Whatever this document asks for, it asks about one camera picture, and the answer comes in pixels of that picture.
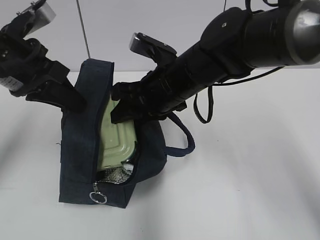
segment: white background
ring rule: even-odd
[[[144,74],[117,72],[115,81]],[[179,114],[195,152],[170,157],[136,186],[127,209],[58,203],[59,109],[0,88],[0,239],[320,239],[319,75],[284,69],[216,87],[212,123],[192,108]],[[168,145],[186,146],[176,126],[162,126]]]
[[[1,0],[0,26],[31,0]],[[29,37],[49,49],[48,57],[62,62],[73,72],[87,58],[76,0],[47,0],[57,17]],[[145,33],[171,45],[182,54],[200,40],[207,25],[224,8],[224,0],[79,0],[91,57],[115,62],[116,71],[148,71],[151,59],[129,50],[134,32]],[[245,8],[245,0],[227,0],[227,9]],[[262,0],[252,0],[252,9],[267,10]],[[320,65],[308,66],[318,68]]]

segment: navy blue bag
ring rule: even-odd
[[[174,113],[168,117],[186,134],[186,149],[167,147],[158,121],[135,121],[139,156],[132,176],[123,184],[96,183],[101,120],[110,99],[113,74],[112,62],[88,59],[81,66],[75,88],[86,99],[87,108],[83,113],[63,112],[61,203],[126,208],[136,184],[159,174],[167,156],[184,157],[195,149],[191,133]]]

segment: black cylinder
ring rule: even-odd
[[[141,81],[144,103],[155,114],[164,115],[226,76],[224,69],[200,49],[198,42],[162,74],[154,71]]]
[[[320,2],[253,14],[242,35],[244,61],[253,68],[312,65],[320,61]]]

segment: metal ring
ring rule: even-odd
[[[104,201],[98,201],[98,200],[96,200],[96,199],[93,197],[94,194],[97,194],[97,195],[102,196],[102,197],[104,198]],[[94,201],[94,202],[97,203],[97,204],[106,204],[107,201],[108,201],[107,196],[104,195],[104,194],[102,194],[101,192],[94,192],[94,191],[93,191],[93,192],[90,192],[89,196],[90,196],[91,200]]]

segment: white label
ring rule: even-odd
[[[24,85],[19,80],[15,79],[12,76],[8,76],[5,78],[0,78],[0,85],[4,86],[5,88],[9,89],[10,91],[18,91]]]

